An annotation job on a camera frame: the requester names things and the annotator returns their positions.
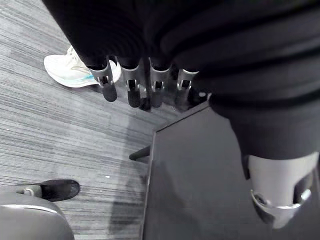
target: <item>striped carpet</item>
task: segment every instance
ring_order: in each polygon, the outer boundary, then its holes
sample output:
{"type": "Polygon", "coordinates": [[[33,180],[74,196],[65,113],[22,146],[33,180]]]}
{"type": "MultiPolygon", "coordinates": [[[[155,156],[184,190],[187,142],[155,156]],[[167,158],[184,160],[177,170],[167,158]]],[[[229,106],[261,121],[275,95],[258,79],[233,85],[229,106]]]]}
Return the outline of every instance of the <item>striped carpet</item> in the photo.
{"type": "Polygon", "coordinates": [[[121,83],[113,103],[59,85],[43,59],[68,47],[40,0],[1,0],[0,185],[75,179],[81,193],[58,203],[75,239],[138,239],[147,166],[128,156],[177,112],[130,108],[121,83]]]}

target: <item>shoelace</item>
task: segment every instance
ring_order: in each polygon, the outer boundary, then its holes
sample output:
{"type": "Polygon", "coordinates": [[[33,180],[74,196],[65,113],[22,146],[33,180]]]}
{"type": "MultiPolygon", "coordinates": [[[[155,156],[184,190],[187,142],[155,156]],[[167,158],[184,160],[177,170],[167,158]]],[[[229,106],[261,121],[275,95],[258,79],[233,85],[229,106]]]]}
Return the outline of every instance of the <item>shoelace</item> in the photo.
{"type": "Polygon", "coordinates": [[[69,49],[66,51],[67,55],[69,55],[72,59],[77,61],[79,59],[78,54],[76,53],[73,46],[70,46],[69,49]]]}

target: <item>shoe sole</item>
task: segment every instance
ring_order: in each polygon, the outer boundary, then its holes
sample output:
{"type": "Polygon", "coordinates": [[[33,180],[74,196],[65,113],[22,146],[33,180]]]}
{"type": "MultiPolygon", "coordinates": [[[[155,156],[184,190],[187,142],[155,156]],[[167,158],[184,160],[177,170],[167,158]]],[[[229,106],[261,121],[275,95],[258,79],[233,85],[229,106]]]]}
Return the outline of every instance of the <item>shoe sole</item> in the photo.
{"type": "MultiPolygon", "coordinates": [[[[51,78],[53,78],[53,80],[55,80],[57,83],[59,83],[59,84],[61,84],[63,86],[66,86],[68,88],[82,88],[82,87],[85,87],[85,86],[98,84],[93,76],[90,77],[90,78],[83,78],[81,80],[77,80],[76,83],[66,82],[66,80],[64,78],[59,77],[59,76],[55,75],[54,73],[48,71],[46,66],[44,66],[44,68],[45,68],[46,72],[49,74],[49,76],[51,78]]],[[[120,64],[118,64],[118,63],[116,64],[115,71],[112,72],[112,74],[114,74],[113,75],[113,82],[116,83],[119,80],[120,75],[121,75],[120,64]]]]}

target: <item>metal clip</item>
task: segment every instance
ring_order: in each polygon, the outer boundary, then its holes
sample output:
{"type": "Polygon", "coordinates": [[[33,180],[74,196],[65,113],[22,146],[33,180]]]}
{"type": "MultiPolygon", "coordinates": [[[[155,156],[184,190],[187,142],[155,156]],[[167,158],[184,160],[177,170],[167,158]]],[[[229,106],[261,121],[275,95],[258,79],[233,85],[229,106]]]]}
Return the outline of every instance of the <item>metal clip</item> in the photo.
{"type": "Polygon", "coordinates": [[[163,91],[165,89],[165,82],[169,75],[169,68],[166,70],[156,70],[150,67],[151,89],[153,92],[163,91]]]}
{"type": "Polygon", "coordinates": [[[110,86],[114,84],[112,70],[109,65],[109,61],[106,67],[102,70],[93,70],[91,68],[89,69],[94,77],[94,80],[97,81],[101,88],[103,88],[105,84],[109,84],[110,86]]]}
{"type": "Polygon", "coordinates": [[[139,65],[133,69],[121,67],[121,71],[127,91],[137,91],[140,87],[139,65]]]}
{"type": "Polygon", "coordinates": [[[199,71],[192,72],[185,69],[180,69],[176,85],[178,90],[189,90],[191,88],[192,79],[197,73],[199,73],[199,71]]]}

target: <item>black shoe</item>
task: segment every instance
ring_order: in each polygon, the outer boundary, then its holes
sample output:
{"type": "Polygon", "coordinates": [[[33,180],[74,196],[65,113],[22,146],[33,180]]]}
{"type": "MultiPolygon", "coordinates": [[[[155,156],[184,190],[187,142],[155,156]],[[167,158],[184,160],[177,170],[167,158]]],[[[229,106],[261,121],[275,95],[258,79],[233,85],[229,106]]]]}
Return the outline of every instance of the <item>black shoe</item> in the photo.
{"type": "Polygon", "coordinates": [[[28,185],[40,186],[42,190],[42,198],[50,202],[72,199],[80,192],[80,184],[71,179],[55,179],[41,183],[31,183],[28,185]]]}

